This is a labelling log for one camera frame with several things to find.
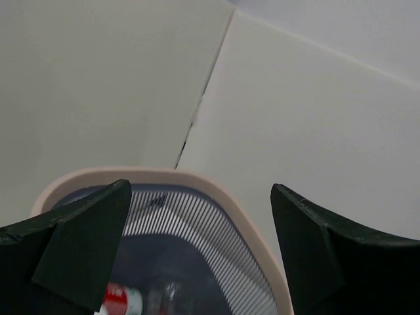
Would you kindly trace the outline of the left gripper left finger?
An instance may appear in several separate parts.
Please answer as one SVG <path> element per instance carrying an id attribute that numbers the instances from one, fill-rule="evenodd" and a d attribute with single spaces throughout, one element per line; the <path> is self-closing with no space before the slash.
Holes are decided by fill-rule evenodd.
<path id="1" fill-rule="evenodd" d="M 2 314 L 94 314 L 100 309 L 131 203 L 117 180 L 1 228 Z"/>

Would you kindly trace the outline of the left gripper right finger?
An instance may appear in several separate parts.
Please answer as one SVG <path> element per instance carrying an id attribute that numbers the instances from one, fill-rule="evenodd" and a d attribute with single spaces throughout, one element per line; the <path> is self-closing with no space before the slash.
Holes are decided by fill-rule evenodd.
<path id="1" fill-rule="evenodd" d="M 296 314 L 418 314 L 419 242 L 273 185 L 272 215 Z"/>

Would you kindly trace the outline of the red label water bottle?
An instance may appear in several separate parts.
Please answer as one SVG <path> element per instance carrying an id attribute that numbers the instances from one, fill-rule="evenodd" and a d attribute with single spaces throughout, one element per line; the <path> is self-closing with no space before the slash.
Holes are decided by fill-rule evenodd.
<path id="1" fill-rule="evenodd" d="M 108 283 L 102 305 L 95 314 L 142 314 L 144 301 L 139 290 L 116 283 Z"/>

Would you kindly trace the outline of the clear unlabelled plastic bottle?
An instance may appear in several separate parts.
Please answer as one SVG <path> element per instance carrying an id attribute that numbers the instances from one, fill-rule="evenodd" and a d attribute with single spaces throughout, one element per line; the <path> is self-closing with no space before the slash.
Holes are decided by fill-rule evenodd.
<path id="1" fill-rule="evenodd" d="M 185 283 L 156 279 L 148 289 L 145 314 L 192 314 L 194 295 Z"/>

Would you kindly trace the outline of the grey mesh waste bin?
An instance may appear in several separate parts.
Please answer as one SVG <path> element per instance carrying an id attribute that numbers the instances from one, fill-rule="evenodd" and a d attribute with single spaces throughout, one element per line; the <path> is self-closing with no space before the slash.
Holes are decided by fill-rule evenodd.
<path id="1" fill-rule="evenodd" d="M 192 314 L 291 314 L 275 258 L 238 204 L 218 186 L 180 171 L 82 169 L 53 182 L 31 213 L 78 200 L 119 179 L 131 183 L 129 214 L 108 283 L 137 289 L 169 279 L 188 285 Z"/>

